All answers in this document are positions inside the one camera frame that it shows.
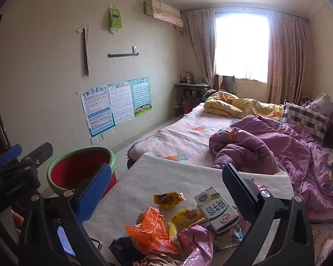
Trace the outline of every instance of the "small table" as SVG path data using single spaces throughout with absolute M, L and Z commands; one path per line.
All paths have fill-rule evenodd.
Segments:
M 176 94 L 176 100 L 178 101 L 178 105 L 182 105 L 182 103 L 189 103 L 191 105 L 190 111 L 200 104 L 203 95 L 210 89 L 210 85 L 206 83 L 198 83 L 198 84 L 187 84 L 187 83 L 175 83 L 174 87 L 179 88 L 180 91 Z M 179 115 L 179 109 L 175 108 L 175 115 Z
M 294 195 L 286 172 L 276 175 L 240 173 L 242 177 L 266 185 L 274 197 L 291 199 Z M 102 242 L 101 253 L 107 262 L 119 263 L 109 250 L 114 239 L 127 236 L 125 226 L 133 225 L 141 212 L 154 204 L 153 194 L 170 191 L 183 192 L 186 201 L 170 209 L 159 207 L 165 224 L 179 211 L 195 204 L 194 196 L 215 186 L 231 204 L 234 202 L 222 181 L 222 170 L 175 162 L 143 154 L 127 174 L 105 195 L 90 220 L 83 223 L 90 237 Z M 262 261 L 274 239 L 279 220 L 274 220 L 269 234 L 255 262 Z M 213 254 L 210 266 L 223 265 L 235 248 Z

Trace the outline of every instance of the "curtain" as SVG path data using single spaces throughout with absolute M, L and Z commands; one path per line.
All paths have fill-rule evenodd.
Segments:
M 306 72 L 306 37 L 301 18 L 267 11 L 269 22 L 269 63 L 266 99 L 298 104 Z
M 218 90 L 218 75 L 216 75 L 216 28 L 214 22 L 214 8 L 185 12 L 188 32 L 194 48 L 197 63 L 211 85 L 211 89 Z

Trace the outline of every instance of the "checkered pillow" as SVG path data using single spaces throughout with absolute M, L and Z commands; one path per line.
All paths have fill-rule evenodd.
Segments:
M 281 122 L 300 125 L 308 130 L 313 138 L 323 143 L 330 119 L 319 112 L 292 103 L 285 103 Z

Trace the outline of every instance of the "green bucket rim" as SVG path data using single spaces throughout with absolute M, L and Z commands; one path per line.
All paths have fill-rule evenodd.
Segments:
M 59 156 L 57 159 L 55 159 L 48 167 L 47 170 L 47 180 L 48 180 L 48 184 L 49 186 L 52 188 L 52 190 L 57 194 L 57 195 L 61 195 L 63 194 L 63 192 L 66 190 L 65 188 L 61 188 L 58 185 L 54 184 L 52 179 L 51 179 L 51 173 L 52 170 L 54 168 L 55 165 L 57 165 L 58 162 L 60 162 L 61 160 L 72 156 L 74 154 L 78 154 L 78 153 L 82 153 L 82 152 L 87 152 L 87 151 L 93 151 L 93 150 L 100 150 L 100 151 L 104 151 L 110 154 L 110 168 L 112 173 L 114 173 L 115 169 L 116 169 L 116 156 L 115 154 L 108 148 L 105 147 L 88 147 L 88 148 L 83 148 L 83 149 L 79 149 L 79 150 L 75 150 L 72 151 L 70 153 L 64 154 L 62 156 Z

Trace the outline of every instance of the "white cloth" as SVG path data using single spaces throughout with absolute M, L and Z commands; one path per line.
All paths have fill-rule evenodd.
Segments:
M 268 187 L 277 198 L 291 199 L 294 195 L 290 179 L 285 172 L 276 175 L 241 173 L 244 178 Z M 133 225 L 139 214 L 154 204 L 153 194 L 170 191 L 183 192 L 186 201 L 170 209 L 160 208 L 165 224 L 177 212 L 195 204 L 194 196 L 214 186 L 231 204 L 234 202 L 222 181 L 222 171 L 213 168 L 189 165 L 145 153 L 130 168 L 125 177 L 105 195 L 84 227 L 90 237 L 102 242 L 101 253 L 107 262 L 119 265 L 109 250 L 114 239 L 127 236 L 125 226 Z M 278 221 L 274 221 L 256 262 L 262 261 L 276 233 Z M 214 253 L 211 266 L 223 265 L 234 249 Z

